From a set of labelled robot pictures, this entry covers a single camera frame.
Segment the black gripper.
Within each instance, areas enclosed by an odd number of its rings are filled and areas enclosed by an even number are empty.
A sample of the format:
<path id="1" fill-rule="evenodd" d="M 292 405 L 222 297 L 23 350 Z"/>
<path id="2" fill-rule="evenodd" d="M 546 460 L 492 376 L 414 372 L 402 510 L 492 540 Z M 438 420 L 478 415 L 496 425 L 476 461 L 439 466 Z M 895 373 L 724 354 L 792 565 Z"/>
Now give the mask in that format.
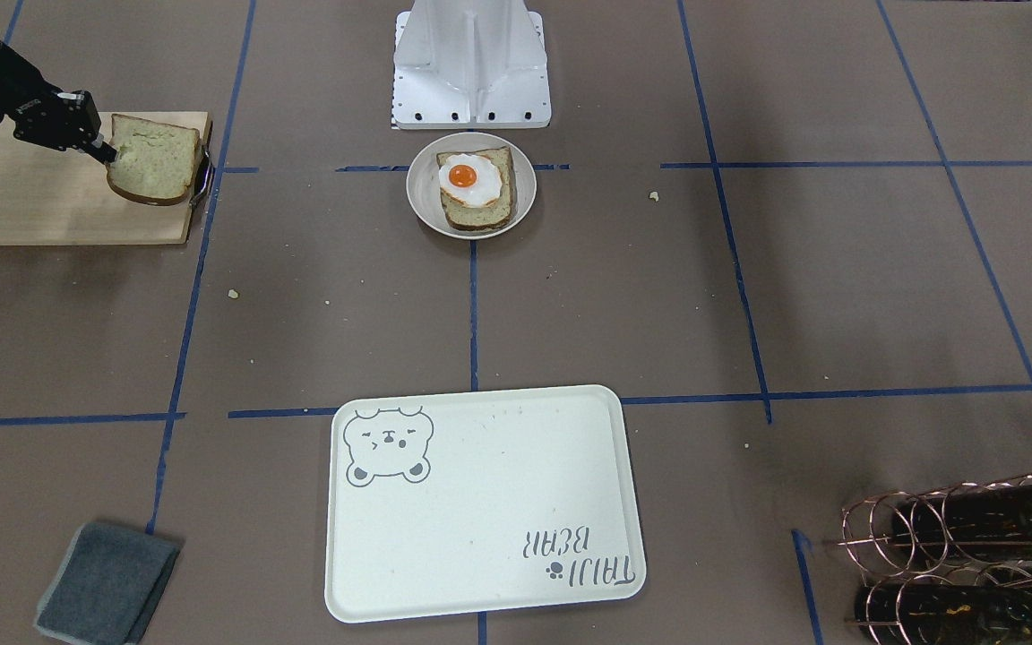
<path id="1" fill-rule="evenodd" d="M 117 150 L 101 135 L 101 117 L 88 90 L 55 91 L 29 99 L 13 110 L 13 136 L 49 150 L 86 152 L 103 165 Z"/>

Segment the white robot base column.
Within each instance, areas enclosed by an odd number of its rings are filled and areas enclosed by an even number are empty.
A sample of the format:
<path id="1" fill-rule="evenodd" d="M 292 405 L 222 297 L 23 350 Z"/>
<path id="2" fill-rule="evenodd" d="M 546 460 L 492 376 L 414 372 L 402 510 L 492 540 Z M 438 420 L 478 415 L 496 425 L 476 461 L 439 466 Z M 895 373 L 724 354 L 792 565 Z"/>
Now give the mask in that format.
<path id="1" fill-rule="evenodd" d="M 415 1 L 394 23 L 391 124 L 401 130 L 545 128 L 544 21 L 524 1 Z"/>

